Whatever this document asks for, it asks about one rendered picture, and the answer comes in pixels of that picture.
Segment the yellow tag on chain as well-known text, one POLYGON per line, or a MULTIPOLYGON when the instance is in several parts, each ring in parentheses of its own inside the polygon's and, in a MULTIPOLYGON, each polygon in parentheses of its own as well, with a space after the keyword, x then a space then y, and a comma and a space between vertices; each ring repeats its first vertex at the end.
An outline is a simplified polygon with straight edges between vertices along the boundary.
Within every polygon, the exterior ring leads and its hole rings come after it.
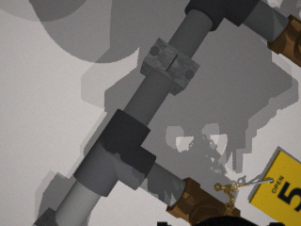
POLYGON ((222 186, 216 183, 214 189, 216 191, 224 189, 230 197, 230 202, 225 204, 227 216, 233 216, 231 211, 235 207, 232 203, 234 197, 230 192, 237 191, 238 187, 257 184, 259 185, 249 203, 286 226, 301 226, 301 164, 284 152, 278 151, 261 181, 240 186, 236 184, 222 186), (236 186, 236 189, 233 190, 232 186, 236 186))

